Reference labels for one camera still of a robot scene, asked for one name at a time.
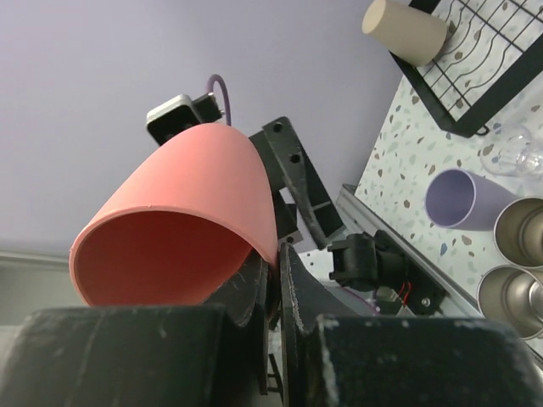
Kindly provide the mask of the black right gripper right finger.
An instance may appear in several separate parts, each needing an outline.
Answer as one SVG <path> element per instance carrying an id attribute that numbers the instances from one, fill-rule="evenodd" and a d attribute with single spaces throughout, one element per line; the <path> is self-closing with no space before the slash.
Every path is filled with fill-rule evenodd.
<path id="1" fill-rule="evenodd" d="M 287 406 L 338 406 L 339 390 L 326 335 L 352 309 L 306 268 L 294 247 L 279 249 L 283 394 Z"/>

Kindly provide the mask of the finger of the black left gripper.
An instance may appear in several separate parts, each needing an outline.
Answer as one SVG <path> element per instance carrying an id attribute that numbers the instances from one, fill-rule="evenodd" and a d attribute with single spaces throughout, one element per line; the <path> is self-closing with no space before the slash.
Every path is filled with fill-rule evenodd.
<path id="1" fill-rule="evenodd" d="M 292 244 L 301 241 L 300 216 L 314 244 L 324 249 L 341 233 L 344 223 L 289 118 L 264 125 L 249 140 L 266 169 L 278 238 Z"/>

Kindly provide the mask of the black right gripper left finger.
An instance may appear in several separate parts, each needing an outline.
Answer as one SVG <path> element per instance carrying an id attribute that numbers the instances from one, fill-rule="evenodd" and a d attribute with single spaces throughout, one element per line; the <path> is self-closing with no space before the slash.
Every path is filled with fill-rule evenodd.
<path id="1" fill-rule="evenodd" d="M 239 270 L 204 302 L 226 307 L 235 326 L 228 340 L 227 376 L 230 390 L 242 394 L 268 393 L 268 282 L 270 266 L 251 250 Z"/>

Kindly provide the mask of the pink plastic cup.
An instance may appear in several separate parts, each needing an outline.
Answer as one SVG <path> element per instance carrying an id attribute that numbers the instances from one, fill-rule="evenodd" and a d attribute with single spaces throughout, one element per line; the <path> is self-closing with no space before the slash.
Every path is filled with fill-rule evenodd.
<path id="1" fill-rule="evenodd" d="M 194 305 L 251 252 L 277 267 L 272 192 L 254 144 L 219 123 L 152 153 L 75 239 L 70 276 L 91 306 Z"/>

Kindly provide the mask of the beige plastic cup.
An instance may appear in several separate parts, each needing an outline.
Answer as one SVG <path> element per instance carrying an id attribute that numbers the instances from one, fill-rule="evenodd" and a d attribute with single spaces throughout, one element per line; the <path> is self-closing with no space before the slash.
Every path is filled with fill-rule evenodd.
<path id="1" fill-rule="evenodd" d="M 445 21 L 396 1 L 375 0 L 367 8 L 361 30 L 393 55 L 420 67 L 441 51 L 448 33 Z"/>

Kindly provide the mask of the purple plastic cup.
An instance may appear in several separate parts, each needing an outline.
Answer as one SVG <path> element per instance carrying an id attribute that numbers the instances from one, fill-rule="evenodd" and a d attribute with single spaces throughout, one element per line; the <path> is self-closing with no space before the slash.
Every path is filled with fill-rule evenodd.
<path id="1" fill-rule="evenodd" d="M 502 210 L 517 198 L 505 187 L 457 168 L 440 172 L 430 182 L 424 206 L 438 227 L 490 231 Z"/>

